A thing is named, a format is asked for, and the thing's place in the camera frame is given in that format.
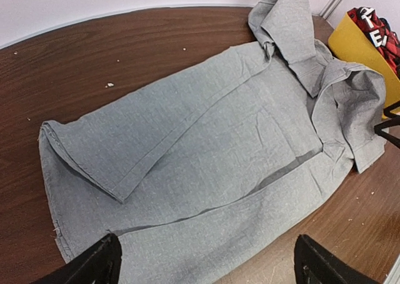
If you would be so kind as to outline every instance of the yellow box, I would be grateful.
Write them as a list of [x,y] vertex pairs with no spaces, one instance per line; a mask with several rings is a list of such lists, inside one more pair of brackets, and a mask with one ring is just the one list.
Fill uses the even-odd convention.
[[400,100],[398,76],[347,13],[329,37],[328,45],[340,60],[364,64],[384,76],[385,107]]

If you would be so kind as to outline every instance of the crumpled cloth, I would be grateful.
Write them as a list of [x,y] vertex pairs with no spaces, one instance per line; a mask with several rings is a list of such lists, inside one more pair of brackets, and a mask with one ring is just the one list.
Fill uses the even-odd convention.
[[258,42],[43,123],[66,261],[111,231],[120,283],[212,283],[383,154],[383,77],[314,40],[308,0],[262,0],[249,25]]

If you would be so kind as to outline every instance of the gray cloth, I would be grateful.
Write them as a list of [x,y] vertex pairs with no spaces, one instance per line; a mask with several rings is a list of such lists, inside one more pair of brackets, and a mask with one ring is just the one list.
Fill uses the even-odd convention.
[[384,151],[383,77],[314,40],[308,0],[262,0],[229,48],[39,142],[66,261],[115,232],[121,283],[212,283]]

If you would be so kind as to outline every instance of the cloth fold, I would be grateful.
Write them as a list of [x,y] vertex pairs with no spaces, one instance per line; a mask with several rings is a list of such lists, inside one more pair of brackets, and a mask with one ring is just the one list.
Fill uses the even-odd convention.
[[66,261],[112,231],[121,283],[212,283],[382,155],[383,77],[314,40],[308,0],[262,0],[249,26],[258,42],[43,123]]

